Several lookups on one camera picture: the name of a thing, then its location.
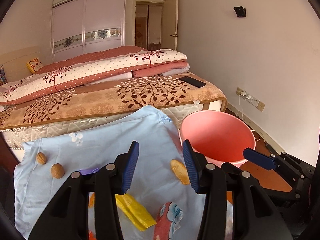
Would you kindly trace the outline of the walnut near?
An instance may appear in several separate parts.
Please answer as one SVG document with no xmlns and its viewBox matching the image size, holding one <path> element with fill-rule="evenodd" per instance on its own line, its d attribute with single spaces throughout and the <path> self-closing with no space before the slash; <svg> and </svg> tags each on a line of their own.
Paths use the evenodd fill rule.
<svg viewBox="0 0 320 240">
<path fill-rule="evenodd" d="M 65 175 L 65 170 L 60 163 L 55 163 L 50 169 L 51 175 L 55 179 L 60 179 Z"/>
</svg>

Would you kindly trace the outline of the cream wooden headboard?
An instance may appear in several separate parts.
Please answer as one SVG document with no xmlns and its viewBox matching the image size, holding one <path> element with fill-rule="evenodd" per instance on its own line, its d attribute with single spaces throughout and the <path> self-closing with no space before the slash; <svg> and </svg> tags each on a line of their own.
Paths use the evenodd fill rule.
<svg viewBox="0 0 320 240">
<path fill-rule="evenodd" d="M 1 53 L 0 64 L 4 67 L 7 81 L 18 81 L 31 75 L 27 63 L 37 57 L 40 57 L 40 49 L 37 46 Z"/>
</svg>

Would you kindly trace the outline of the brown leaf-pattern blanket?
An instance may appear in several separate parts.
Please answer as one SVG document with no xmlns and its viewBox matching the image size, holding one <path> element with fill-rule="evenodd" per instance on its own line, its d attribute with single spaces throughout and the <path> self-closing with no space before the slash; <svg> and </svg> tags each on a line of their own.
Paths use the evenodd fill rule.
<svg viewBox="0 0 320 240">
<path fill-rule="evenodd" d="M 209 81 L 197 88 L 180 75 L 150 76 L 107 81 L 56 92 L 1 112 L 1 129 L 44 125 L 51 122 L 103 117 L 134 112 L 146 105 L 157 109 L 218 101 L 225 111 L 227 98 Z"/>
</svg>

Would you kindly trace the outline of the walnut far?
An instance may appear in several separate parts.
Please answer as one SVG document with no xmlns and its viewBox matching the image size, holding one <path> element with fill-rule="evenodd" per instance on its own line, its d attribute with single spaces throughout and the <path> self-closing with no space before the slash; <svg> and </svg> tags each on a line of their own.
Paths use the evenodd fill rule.
<svg viewBox="0 0 320 240">
<path fill-rule="evenodd" d="M 36 155 L 36 161 L 37 163 L 41 164 L 41 165 L 44 165 L 47 163 L 47 157 L 44 153 L 42 152 L 39 152 L 37 155 Z"/>
</svg>

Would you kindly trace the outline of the yellow red pillow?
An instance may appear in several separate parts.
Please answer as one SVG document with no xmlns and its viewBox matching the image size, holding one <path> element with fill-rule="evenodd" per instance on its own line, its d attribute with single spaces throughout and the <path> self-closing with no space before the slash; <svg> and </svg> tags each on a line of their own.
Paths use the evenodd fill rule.
<svg viewBox="0 0 320 240">
<path fill-rule="evenodd" d="M 31 74 L 34 74 L 44 66 L 39 57 L 29 60 L 26 63 L 26 65 L 27 65 L 27 68 L 30 70 Z"/>
</svg>

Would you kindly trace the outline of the red orange plastic bag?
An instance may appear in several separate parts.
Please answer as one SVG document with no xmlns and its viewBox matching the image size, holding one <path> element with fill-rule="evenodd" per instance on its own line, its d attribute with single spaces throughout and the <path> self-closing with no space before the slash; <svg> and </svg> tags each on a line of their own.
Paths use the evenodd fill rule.
<svg viewBox="0 0 320 240">
<path fill-rule="evenodd" d="M 95 221 L 94 221 L 94 192 L 89 193 L 88 202 L 88 235 L 90 240 L 96 240 Z"/>
</svg>

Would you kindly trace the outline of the black smartphone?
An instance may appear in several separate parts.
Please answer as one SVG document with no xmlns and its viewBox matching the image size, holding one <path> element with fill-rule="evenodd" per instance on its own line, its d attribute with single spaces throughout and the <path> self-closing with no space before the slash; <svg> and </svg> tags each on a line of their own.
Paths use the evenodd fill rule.
<svg viewBox="0 0 320 240">
<path fill-rule="evenodd" d="M 194 87 L 197 87 L 197 88 L 201 88 L 201 87 L 204 87 L 206 85 L 205 82 L 202 82 L 200 80 L 197 80 L 195 78 L 192 78 L 192 77 L 189 77 L 189 76 L 183 76 L 183 77 L 180 77 L 179 80 L 185 82 L 185 83 L 188 83 Z"/>
</svg>

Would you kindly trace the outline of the light blue cloth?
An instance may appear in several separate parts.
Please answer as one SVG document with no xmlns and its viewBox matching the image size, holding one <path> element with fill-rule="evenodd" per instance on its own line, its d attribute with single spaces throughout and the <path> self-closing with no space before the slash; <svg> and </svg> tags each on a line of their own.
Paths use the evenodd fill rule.
<svg viewBox="0 0 320 240">
<path fill-rule="evenodd" d="M 67 176 L 80 169 L 101 168 L 127 152 L 133 141 L 139 143 L 139 158 L 129 194 L 152 216 L 163 204 L 175 202 L 183 218 L 173 239 L 196 239 L 205 196 L 183 185 L 172 172 L 171 160 L 183 159 L 178 130 L 166 114 L 151 106 L 96 128 L 25 142 L 23 159 L 14 171 L 17 230 L 28 237 L 63 184 L 50 173 L 55 163 L 63 166 Z M 44 165 L 36 161 L 39 152 L 47 157 Z"/>
</svg>

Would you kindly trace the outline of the cream room door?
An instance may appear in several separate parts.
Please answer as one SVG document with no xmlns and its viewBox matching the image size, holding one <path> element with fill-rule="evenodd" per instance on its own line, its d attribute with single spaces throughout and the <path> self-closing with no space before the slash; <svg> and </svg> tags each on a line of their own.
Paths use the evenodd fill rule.
<svg viewBox="0 0 320 240">
<path fill-rule="evenodd" d="M 177 49 L 178 0 L 163 3 L 161 48 Z"/>
</svg>

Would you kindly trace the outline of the purple face mask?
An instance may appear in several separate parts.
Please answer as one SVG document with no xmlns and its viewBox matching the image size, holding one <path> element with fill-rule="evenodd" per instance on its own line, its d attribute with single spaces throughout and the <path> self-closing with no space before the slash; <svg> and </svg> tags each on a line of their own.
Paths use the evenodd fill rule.
<svg viewBox="0 0 320 240">
<path fill-rule="evenodd" d="M 97 173 L 100 168 L 89 168 L 89 169 L 80 169 L 79 172 L 84 176 L 88 174 Z"/>
</svg>

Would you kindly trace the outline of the pink folded blanket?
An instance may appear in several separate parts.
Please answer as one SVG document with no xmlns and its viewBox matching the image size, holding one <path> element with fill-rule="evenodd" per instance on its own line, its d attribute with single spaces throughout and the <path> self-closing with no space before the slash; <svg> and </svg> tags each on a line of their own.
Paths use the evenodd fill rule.
<svg viewBox="0 0 320 240">
<path fill-rule="evenodd" d="M 148 77 L 148 76 L 171 76 L 177 75 L 187 72 L 190 69 L 190 65 L 188 62 L 174 62 L 174 63 L 167 63 L 161 64 L 159 66 L 135 70 L 132 72 L 132 77 Z"/>
</svg>

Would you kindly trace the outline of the white sliding wardrobe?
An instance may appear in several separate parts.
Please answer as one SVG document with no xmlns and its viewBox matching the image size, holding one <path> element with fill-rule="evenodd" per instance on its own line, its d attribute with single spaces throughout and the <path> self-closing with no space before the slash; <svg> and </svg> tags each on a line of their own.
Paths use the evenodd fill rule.
<svg viewBox="0 0 320 240">
<path fill-rule="evenodd" d="M 161 49 L 165 1 L 53 0 L 53 60 L 119 46 Z"/>
</svg>

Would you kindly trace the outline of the wall socket strip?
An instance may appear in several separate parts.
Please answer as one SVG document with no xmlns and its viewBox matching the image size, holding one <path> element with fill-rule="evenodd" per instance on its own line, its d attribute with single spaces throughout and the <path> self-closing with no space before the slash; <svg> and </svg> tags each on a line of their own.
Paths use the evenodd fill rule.
<svg viewBox="0 0 320 240">
<path fill-rule="evenodd" d="M 257 108 L 259 111 L 261 111 L 261 112 L 264 111 L 265 104 L 262 101 L 255 98 L 254 96 L 252 96 L 251 94 L 249 94 L 249 92 L 247 92 L 241 88 L 237 88 L 236 95 L 238 95 L 240 98 L 244 99 L 245 101 L 249 102 L 251 105 L 253 105 L 255 108 Z"/>
</svg>

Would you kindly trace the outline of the bread slice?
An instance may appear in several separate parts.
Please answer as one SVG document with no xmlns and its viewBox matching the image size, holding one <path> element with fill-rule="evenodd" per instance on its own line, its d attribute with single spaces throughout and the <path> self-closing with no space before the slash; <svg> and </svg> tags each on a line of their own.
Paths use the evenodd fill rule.
<svg viewBox="0 0 320 240">
<path fill-rule="evenodd" d="M 183 185 L 190 184 L 188 172 L 187 172 L 187 169 L 183 163 L 181 163 L 178 160 L 172 159 L 170 162 L 170 167 L 171 167 L 171 170 L 174 173 L 174 175 L 179 179 L 179 181 Z"/>
</svg>

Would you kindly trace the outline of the red cloud-print wrapper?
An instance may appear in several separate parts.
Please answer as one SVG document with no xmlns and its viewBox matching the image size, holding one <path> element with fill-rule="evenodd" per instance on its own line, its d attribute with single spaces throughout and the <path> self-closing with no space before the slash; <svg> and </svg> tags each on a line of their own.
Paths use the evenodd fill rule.
<svg viewBox="0 0 320 240">
<path fill-rule="evenodd" d="M 153 239 L 171 240 L 180 228 L 183 218 L 183 210 L 175 202 L 167 202 L 162 205 L 156 218 Z"/>
</svg>

